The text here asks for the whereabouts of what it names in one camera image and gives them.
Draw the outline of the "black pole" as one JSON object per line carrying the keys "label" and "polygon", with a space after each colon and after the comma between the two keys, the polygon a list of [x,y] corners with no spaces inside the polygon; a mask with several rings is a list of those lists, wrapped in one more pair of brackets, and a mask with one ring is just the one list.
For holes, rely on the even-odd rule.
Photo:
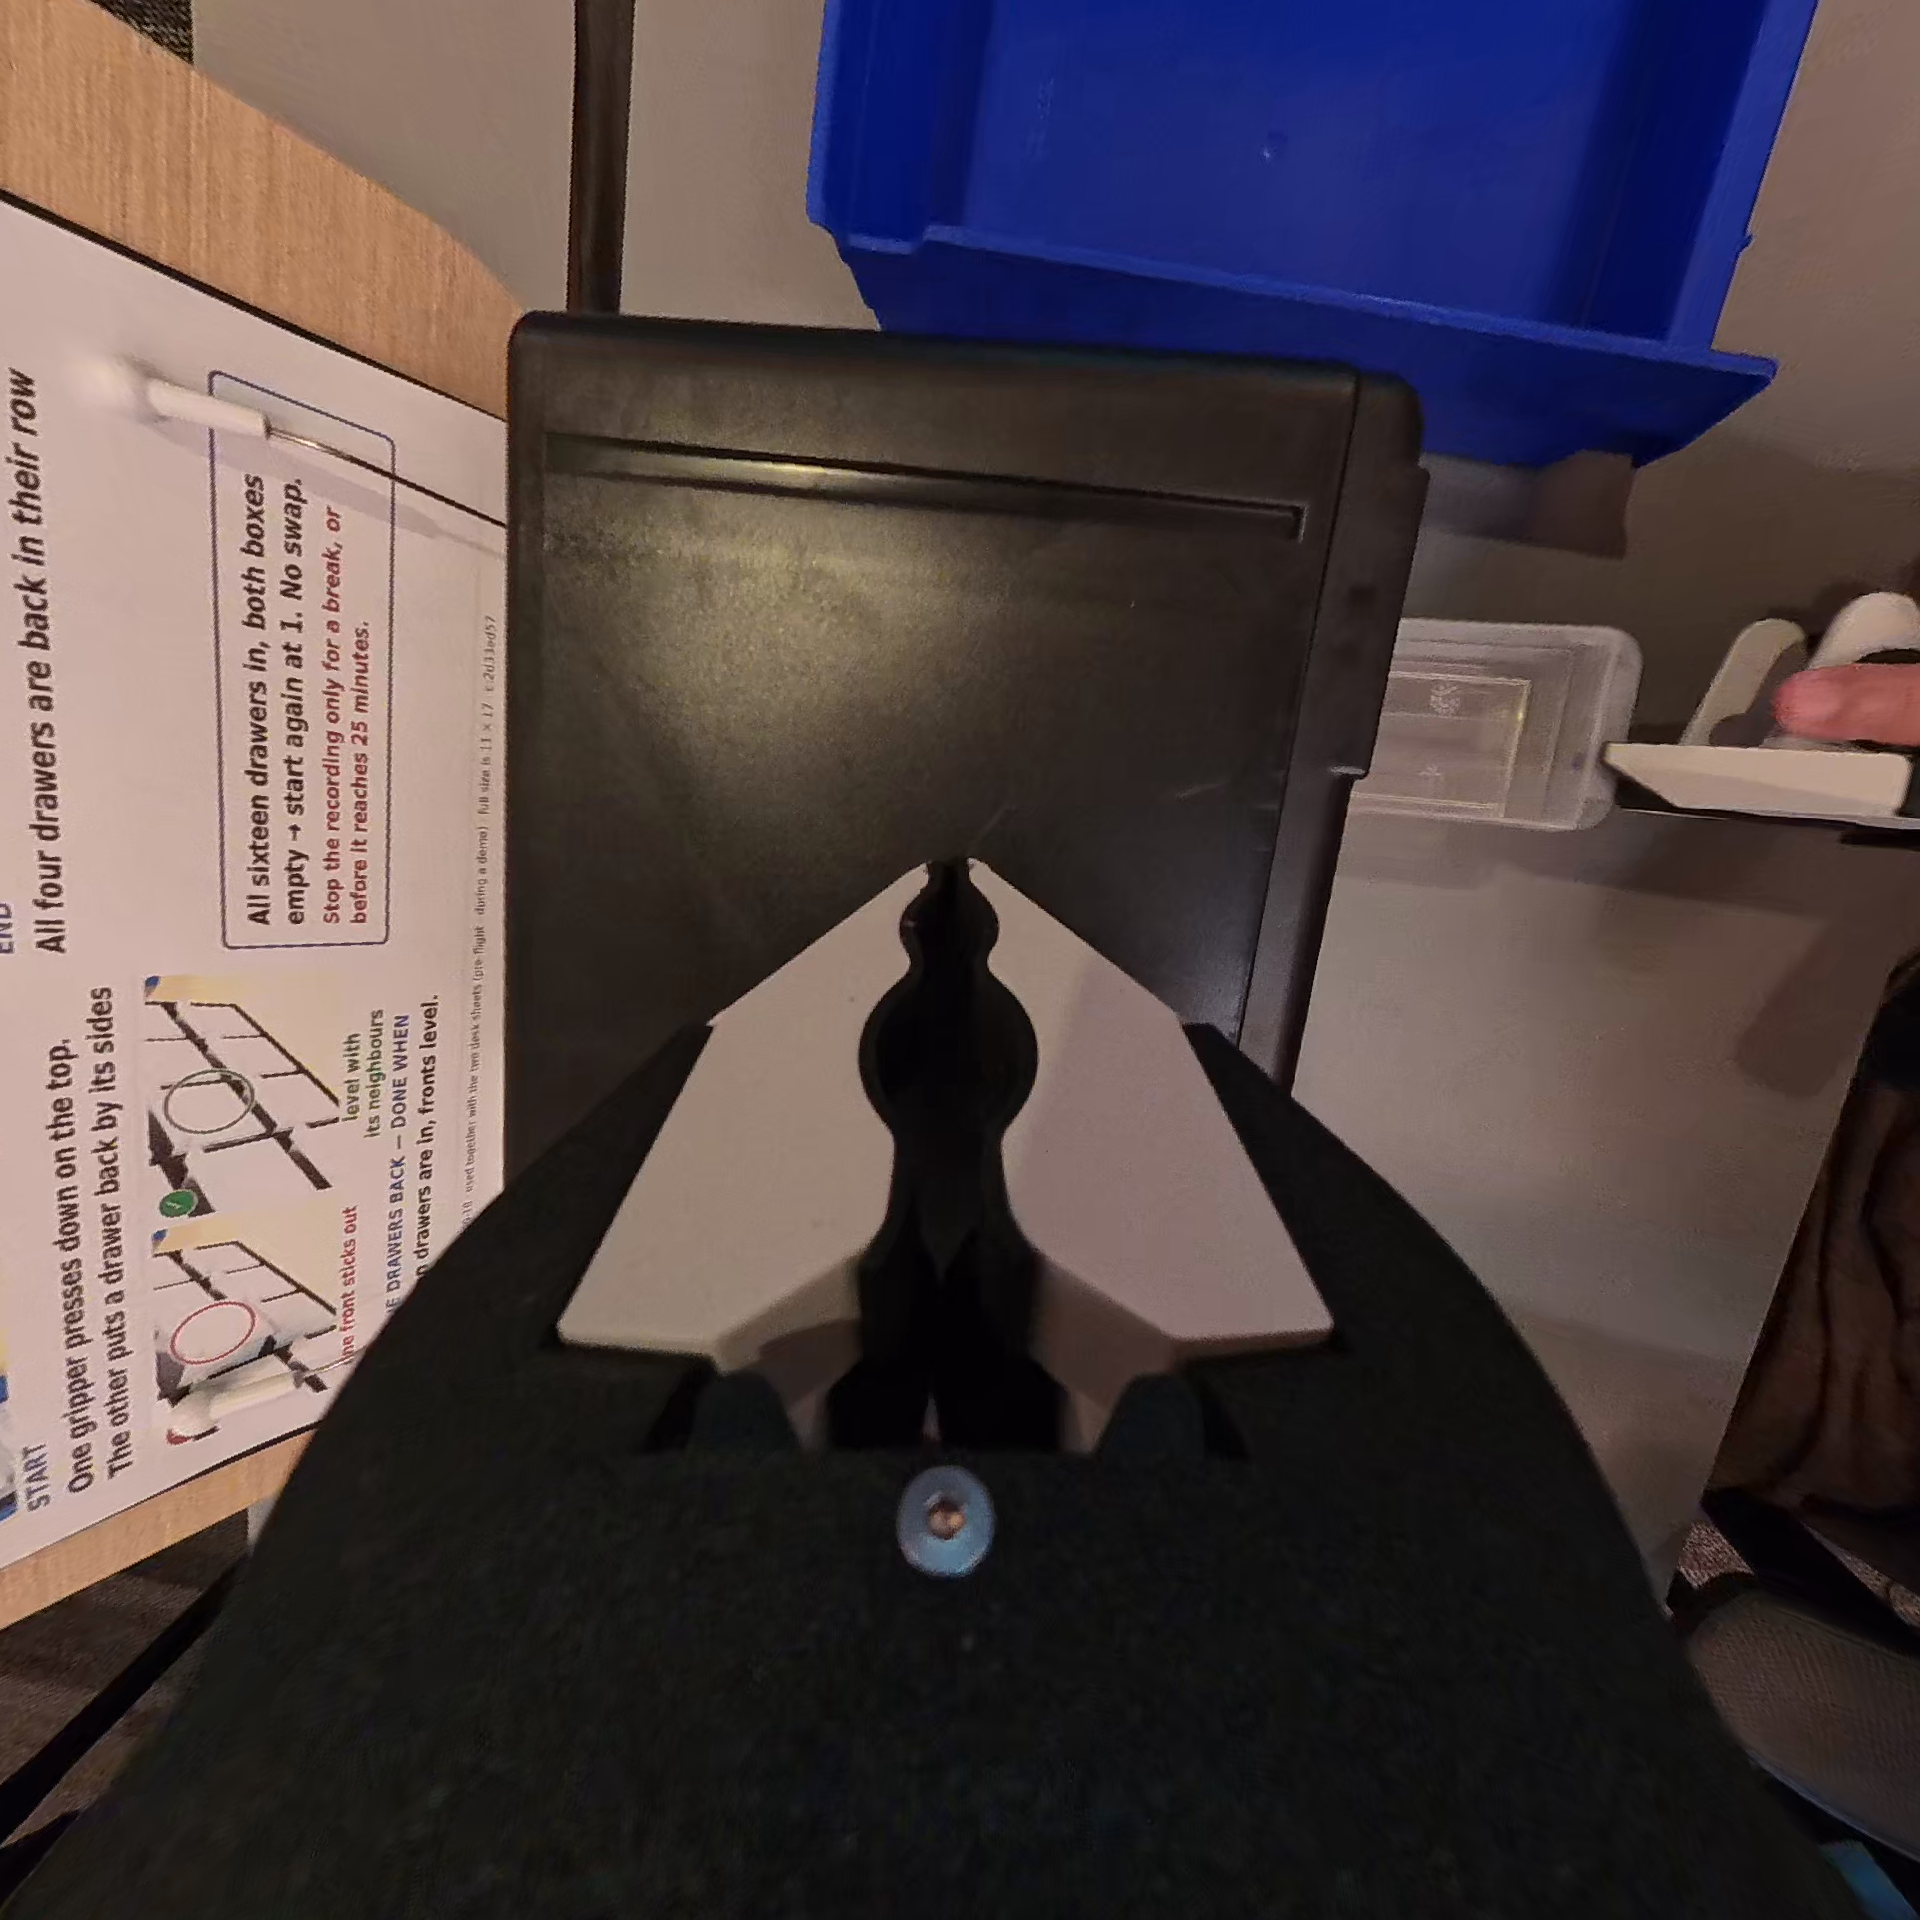
{"label": "black pole", "polygon": [[632,155],[632,0],[579,0],[564,311],[618,311]]}

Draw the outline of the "blue plastic bin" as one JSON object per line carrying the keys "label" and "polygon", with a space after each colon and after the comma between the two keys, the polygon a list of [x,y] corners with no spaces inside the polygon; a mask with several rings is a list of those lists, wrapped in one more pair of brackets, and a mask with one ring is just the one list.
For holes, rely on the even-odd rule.
{"label": "blue plastic bin", "polygon": [[1812,0],[835,0],[805,210],[885,334],[1401,374],[1632,465],[1715,347]]}

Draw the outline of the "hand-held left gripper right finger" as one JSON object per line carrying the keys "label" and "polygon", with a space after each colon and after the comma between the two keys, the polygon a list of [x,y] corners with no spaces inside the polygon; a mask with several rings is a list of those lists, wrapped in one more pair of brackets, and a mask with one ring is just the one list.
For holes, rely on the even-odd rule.
{"label": "hand-held left gripper right finger", "polygon": [[1169,1377],[1334,1338],[1334,1306],[1237,1145],[1185,1019],[987,862],[995,983],[1039,1032],[999,1132],[1039,1249],[1032,1357],[1050,1377]]}

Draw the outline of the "clear plastic drawer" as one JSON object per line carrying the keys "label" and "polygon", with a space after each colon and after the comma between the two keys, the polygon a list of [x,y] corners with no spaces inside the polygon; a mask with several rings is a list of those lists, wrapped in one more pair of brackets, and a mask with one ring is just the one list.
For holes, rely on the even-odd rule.
{"label": "clear plastic drawer", "polygon": [[1356,813],[1595,829],[1643,680],[1616,626],[1401,617]]}

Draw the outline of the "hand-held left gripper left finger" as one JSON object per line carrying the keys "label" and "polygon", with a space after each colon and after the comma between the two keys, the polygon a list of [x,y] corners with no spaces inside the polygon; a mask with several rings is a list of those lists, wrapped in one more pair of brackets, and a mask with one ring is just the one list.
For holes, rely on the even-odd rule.
{"label": "hand-held left gripper left finger", "polygon": [[717,1377],[858,1363],[858,1257],[894,1175],[858,1045],[910,978],[904,916],[922,894],[928,872],[894,879],[712,1019],[558,1344],[693,1357]]}

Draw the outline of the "person's right hand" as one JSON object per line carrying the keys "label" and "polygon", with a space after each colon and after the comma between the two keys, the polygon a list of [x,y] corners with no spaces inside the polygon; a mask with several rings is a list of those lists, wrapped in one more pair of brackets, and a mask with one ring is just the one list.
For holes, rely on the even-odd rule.
{"label": "person's right hand", "polygon": [[1920,746],[1920,662],[1801,670],[1775,691],[1775,721],[1812,740]]}

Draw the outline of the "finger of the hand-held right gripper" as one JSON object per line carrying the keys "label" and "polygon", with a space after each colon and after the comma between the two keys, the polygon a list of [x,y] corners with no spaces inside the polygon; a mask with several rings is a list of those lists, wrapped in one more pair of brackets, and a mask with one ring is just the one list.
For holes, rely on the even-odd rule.
{"label": "finger of the hand-held right gripper", "polygon": [[1605,766],[1667,812],[1920,829],[1920,766],[1897,746],[1616,740]]}

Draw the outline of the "grey office chair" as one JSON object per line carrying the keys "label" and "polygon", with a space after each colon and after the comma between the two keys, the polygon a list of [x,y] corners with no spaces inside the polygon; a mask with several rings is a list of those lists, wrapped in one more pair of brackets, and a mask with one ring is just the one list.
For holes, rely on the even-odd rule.
{"label": "grey office chair", "polygon": [[1917,1903],[1920,1860],[1920,1526],[1714,1489],[1667,1618],[1775,1793],[1867,1838]]}

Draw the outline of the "black drawer cabinet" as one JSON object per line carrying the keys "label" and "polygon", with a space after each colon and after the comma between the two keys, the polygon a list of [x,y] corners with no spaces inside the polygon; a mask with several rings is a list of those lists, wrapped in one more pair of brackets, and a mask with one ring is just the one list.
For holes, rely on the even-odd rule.
{"label": "black drawer cabinet", "polygon": [[504,1169],[932,860],[1291,1086],[1423,500],[1401,374],[530,311]]}

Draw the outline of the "person's brown trousers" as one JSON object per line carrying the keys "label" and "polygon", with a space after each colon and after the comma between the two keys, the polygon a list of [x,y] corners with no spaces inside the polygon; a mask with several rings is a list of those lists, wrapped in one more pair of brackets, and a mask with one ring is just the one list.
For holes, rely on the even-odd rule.
{"label": "person's brown trousers", "polygon": [[1857,1051],[1714,1489],[1867,1516],[1920,1494],[1920,966]]}

